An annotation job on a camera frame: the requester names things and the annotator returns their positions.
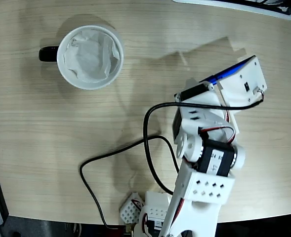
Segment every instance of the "blue component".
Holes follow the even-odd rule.
[[[208,81],[208,82],[212,83],[213,85],[216,85],[216,82],[218,80],[220,80],[222,78],[226,78],[226,77],[236,73],[241,67],[243,67],[253,57],[255,57],[255,55],[250,57],[250,58],[248,58],[248,59],[246,59],[246,60],[244,60],[244,61],[242,61],[242,62],[240,62],[240,63],[237,63],[237,64],[233,65],[232,67],[230,67],[228,69],[223,70],[220,73],[212,75],[212,76],[210,76],[210,77],[208,77],[208,78],[206,78],[206,79],[204,79],[202,81]]]

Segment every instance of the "red wire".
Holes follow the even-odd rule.
[[[184,204],[184,199],[181,198],[181,199],[180,199],[180,202],[179,202],[179,205],[178,205],[178,207],[177,207],[177,210],[176,210],[176,212],[175,212],[175,215],[174,215],[173,221],[171,222],[172,224],[174,223],[174,221],[176,220],[178,214],[180,213],[180,210],[181,210],[183,204]]]
[[[223,126],[223,127],[210,127],[210,128],[206,128],[206,129],[202,129],[200,132],[209,132],[209,131],[214,131],[214,130],[219,130],[219,129],[223,129],[223,128],[229,128],[233,130],[233,135],[232,137],[228,140],[228,144],[230,144],[231,142],[233,142],[234,138],[235,138],[235,131],[232,127],[229,126]]]
[[[136,199],[132,199],[131,201],[132,201],[132,203],[134,204],[134,206],[135,206],[139,211],[141,211],[141,207],[139,207],[136,203],[138,202],[138,203],[140,203],[141,205],[142,205],[142,203],[141,203],[139,200],[136,200]]]
[[[146,234],[145,233],[145,223],[147,222],[147,213],[144,213],[144,216],[143,216],[143,218],[142,218],[142,232],[144,233],[144,234]]]

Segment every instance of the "black mug handle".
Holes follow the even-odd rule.
[[[42,62],[56,62],[58,46],[43,47],[39,51],[39,59]]]

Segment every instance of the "label sticker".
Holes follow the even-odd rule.
[[[219,167],[221,165],[221,161],[223,158],[224,152],[219,150],[212,150],[210,162],[207,169],[207,174],[216,175]]]

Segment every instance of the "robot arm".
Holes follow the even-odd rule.
[[[267,88],[258,59],[253,56],[244,62],[217,80],[227,106],[252,104]],[[176,94],[175,100],[221,105],[213,83],[208,81]],[[179,237],[187,230],[194,237],[215,235],[221,205],[227,202],[235,182],[231,170],[241,169],[245,160],[245,150],[234,141],[238,131],[235,113],[177,109],[172,130],[176,156],[182,163],[172,198],[169,201],[166,194],[147,193],[134,236]]]

